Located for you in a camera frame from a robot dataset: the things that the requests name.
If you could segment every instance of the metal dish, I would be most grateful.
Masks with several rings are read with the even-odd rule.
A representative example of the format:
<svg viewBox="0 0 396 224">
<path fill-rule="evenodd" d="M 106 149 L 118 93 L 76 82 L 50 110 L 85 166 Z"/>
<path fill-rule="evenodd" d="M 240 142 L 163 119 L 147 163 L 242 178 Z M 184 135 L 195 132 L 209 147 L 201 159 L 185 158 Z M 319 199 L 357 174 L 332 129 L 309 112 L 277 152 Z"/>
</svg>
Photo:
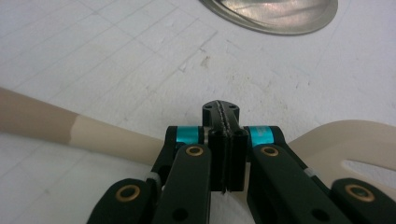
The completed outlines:
<svg viewBox="0 0 396 224">
<path fill-rule="evenodd" d="M 227 21 L 271 35 L 304 35 L 335 16 L 337 0 L 201 0 Z"/>
</svg>

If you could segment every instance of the white surface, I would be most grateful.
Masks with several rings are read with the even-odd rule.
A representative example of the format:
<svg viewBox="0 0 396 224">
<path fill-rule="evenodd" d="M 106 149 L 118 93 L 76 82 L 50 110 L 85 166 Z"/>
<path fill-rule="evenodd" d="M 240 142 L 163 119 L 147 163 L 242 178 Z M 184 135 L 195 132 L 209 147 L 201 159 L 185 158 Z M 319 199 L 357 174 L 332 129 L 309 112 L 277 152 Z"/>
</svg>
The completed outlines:
<svg viewBox="0 0 396 224">
<path fill-rule="evenodd" d="M 0 0 L 0 86 L 158 138 L 216 99 L 288 141 L 339 119 L 396 125 L 395 21 L 395 1 L 340 0 L 327 27 L 285 37 L 197 0 Z M 0 223 L 84 223 L 111 184 L 148 170 L 0 133 Z M 252 223 L 212 201 L 211 223 Z"/>
</svg>

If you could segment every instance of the black plastic part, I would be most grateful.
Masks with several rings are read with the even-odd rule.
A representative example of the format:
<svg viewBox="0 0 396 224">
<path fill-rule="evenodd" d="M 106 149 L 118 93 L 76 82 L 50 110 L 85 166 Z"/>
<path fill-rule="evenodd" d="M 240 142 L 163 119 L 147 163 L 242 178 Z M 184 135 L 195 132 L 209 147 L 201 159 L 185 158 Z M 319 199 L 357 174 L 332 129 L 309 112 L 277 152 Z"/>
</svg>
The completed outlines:
<svg viewBox="0 0 396 224">
<path fill-rule="evenodd" d="M 354 197 L 353 188 L 352 192 L 347 191 L 347 186 L 363 187 L 373 193 L 373 200 L 368 202 L 364 199 L 370 199 L 369 194 L 365 194 L 364 190 L 355 188 L 356 194 L 363 197 Z M 332 200 L 342 208 L 343 212 L 356 224 L 395 224 L 396 223 L 396 202 L 384 194 L 374 186 L 367 184 L 363 181 L 346 178 L 336 180 L 332 184 L 331 191 Z"/>
<path fill-rule="evenodd" d="M 120 202 L 116 193 L 124 186 L 139 187 L 137 197 L 129 202 Z M 152 217 L 149 186 L 136 179 L 124 179 L 112 185 L 93 208 L 88 224 L 147 224 Z"/>
<path fill-rule="evenodd" d="M 199 147 L 202 155 L 186 153 Z M 168 176 L 152 223 L 208 223 L 211 152 L 203 145 L 181 147 Z"/>
<path fill-rule="evenodd" d="M 208 147 L 212 150 L 211 189 L 244 189 L 248 132 L 238 123 L 239 107 L 224 101 L 203 106 L 203 125 L 209 128 Z"/>
<path fill-rule="evenodd" d="M 267 156 L 263 147 L 278 154 Z M 275 145 L 253 148 L 247 203 L 256 223 L 351 223 L 289 152 Z"/>
<path fill-rule="evenodd" d="M 285 136 L 282 133 L 282 130 L 277 126 L 270 126 L 270 128 L 274 136 L 274 145 L 282 147 L 284 150 L 286 150 L 289 156 L 291 156 L 291 158 L 300 166 L 302 170 L 308 168 L 308 166 L 300 159 L 300 157 L 297 156 L 297 154 L 294 153 L 294 151 L 286 143 Z M 329 194 L 329 189 L 326 187 L 326 185 L 323 184 L 323 182 L 321 182 L 321 180 L 317 176 L 312 176 L 311 179 L 324 193 Z"/>
<path fill-rule="evenodd" d="M 151 169 L 151 172 L 157 173 L 160 176 L 162 183 L 166 182 L 175 159 L 177 149 L 176 139 L 177 126 L 169 126 L 166 130 L 163 149 L 161 149 L 160 155 Z"/>
</svg>

